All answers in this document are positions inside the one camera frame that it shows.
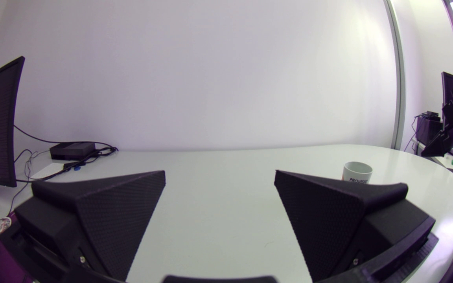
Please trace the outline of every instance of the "white mug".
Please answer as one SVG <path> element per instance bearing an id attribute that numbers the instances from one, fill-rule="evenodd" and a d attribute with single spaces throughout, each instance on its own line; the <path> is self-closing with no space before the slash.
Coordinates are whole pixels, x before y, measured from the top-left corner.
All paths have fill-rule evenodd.
<path id="1" fill-rule="evenodd" d="M 349 161 L 344 164 L 342 180 L 353 183 L 367 184 L 370 182 L 374 169 L 366 163 Z"/>

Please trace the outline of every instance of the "white desk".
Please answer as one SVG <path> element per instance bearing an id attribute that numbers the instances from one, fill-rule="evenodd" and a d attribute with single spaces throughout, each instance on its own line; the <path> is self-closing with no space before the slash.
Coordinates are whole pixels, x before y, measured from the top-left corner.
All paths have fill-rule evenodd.
<path id="1" fill-rule="evenodd" d="M 78 181 L 163 169 L 162 193 L 127 281 L 274 275 L 311 282 L 274 186 L 275 170 L 339 179 L 346 161 L 370 164 L 371 183 L 404 182 L 436 219 L 435 249 L 409 282 L 438 282 L 453 256 L 453 174 L 427 159 L 367 145 L 217 152 L 120 152 L 52 179 Z"/>
<path id="2" fill-rule="evenodd" d="M 417 143 L 417 139 L 412 138 L 412 143 Z M 423 143 L 419 143 L 418 147 L 419 147 L 419 151 L 418 151 L 419 154 L 421 151 L 424 150 L 424 148 L 426 148 L 426 146 Z M 453 172 L 453 164 L 452 164 L 453 155 L 447 153 L 444 156 L 432 156 L 432 157 L 428 157 L 428 159 L 434 161 L 435 163 L 437 163 L 439 165 L 442 165 L 443 167 L 445 167 L 448 170 L 450 170 L 451 172 Z"/>

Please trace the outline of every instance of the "white table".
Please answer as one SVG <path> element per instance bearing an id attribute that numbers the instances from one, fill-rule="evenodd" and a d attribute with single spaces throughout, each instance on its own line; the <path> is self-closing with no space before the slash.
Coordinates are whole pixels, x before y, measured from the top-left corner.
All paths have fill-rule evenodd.
<path id="1" fill-rule="evenodd" d="M 412 143 L 417 143 L 417 139 L 412 138 Z M 426 146 L 423 143 L 419 143 L 418 147 L 419 147 L 419 151 L 418 151 L 419 154 L 420 154 L 420 152 L 422 152 L 424 150 L 424 148 L 426 148 Z M 442 165 L 443 167 L 445 167 L 448 170 L 450 170 L 451 172 L 453 172 L 453 164 L 452 164 L 453 155 L 446 153 L 444 156 L 432 156 L 432 157 L 428 157 L 428 159 L 434 161 L 435 163 L 437 163 L 439 165 Z"/>
<path id="2" fill-rule="evenodd" d="M 409 282 L 438 282 L 453 256 L 453 174 L 427 159 L 367 145 L 275 150 L 119 152 L 52 179 L 79 181 L 165 170 L 167 185 L 127 281 L 274 275 L 311 277 L 274 186 L 275 170 L 339 179 L 346 161 L 370 164 L 372 184 L 407 183 L 407 199 L 436 219 L 433 252 Z"/>

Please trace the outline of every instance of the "desk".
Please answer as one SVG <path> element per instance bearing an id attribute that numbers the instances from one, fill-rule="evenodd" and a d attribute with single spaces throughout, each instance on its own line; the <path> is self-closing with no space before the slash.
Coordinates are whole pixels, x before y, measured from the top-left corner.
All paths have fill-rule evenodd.
<path id="1" fill-rule="evenodd" d="M 412 138 L 412 143 L 417 143 L 417 139 Z M 424 148 L 426 148 L 426 146 L 423 143 L 419 143 L 418 147 L 419 147 L 419 151 L 418 151 L 419 154 L 422 150 L 424 150 Z M 427 158 L 439 165 L 442 165 L 443 167 L 445 167 L 448 170 L 450 170 L 451 172 L 453 172 L 453 164 L 452 164 L 453 155 L 446 153 L 444 156 L 432 156 L 432 157 L 427 157 Z"/>
<path id="2" fill-rule="evenodd" d="M 453 174 L 427 159 L 367 145 L 275 150 L 119 152 L 52 181 L 165 170 L 167 185 L 127 281 L 165 275 L 250 277 L 280 283 L 311 278 L 274 186 L 275 170 L 339 179 L 346 161 L 370 164 L 372 184 L 404 182 L 407 199 L 436 219 L 439 242 L 409 282 L 438 282 L 453 256 Z"/>

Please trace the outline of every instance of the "white object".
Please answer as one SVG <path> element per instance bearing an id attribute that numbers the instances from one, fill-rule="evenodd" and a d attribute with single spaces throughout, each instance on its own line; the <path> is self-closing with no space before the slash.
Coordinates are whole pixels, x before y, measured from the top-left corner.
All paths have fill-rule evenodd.
<path id="1" fill-rule="evenodd" d="M 27 58 L 15 123 L 35 136 L 134 151 L 391 144 L 383 1 L 5 2 L 0 66 Z"/>
<path id="2" fill-rule="evenodd" d="M 349 161 L 344 164 L 342 180 L 353 183 L 367 184 L 370 182 L 370 177 L 372 177 L 373 171 L 374 169 L 366 163 Z"/>
<path id="3" fill-rule="evenodd" d="M 167 274 L 202 278 L 271 274 L 279 283 L 310 283 L 274 186 L 275 170 L 339 179 L 343 164 L 350 160 L 375 168 L 371 183 L 407 183 L 407 199 L 435 218 L 432 232 L 439 242 L 408 282 L 440 281 L 453 256 L 453 173 L 413 154 L 367 145 L 118 152 L 51 181 L 165 170 L 167 184 L 128 282 L 160 282 Z"/>

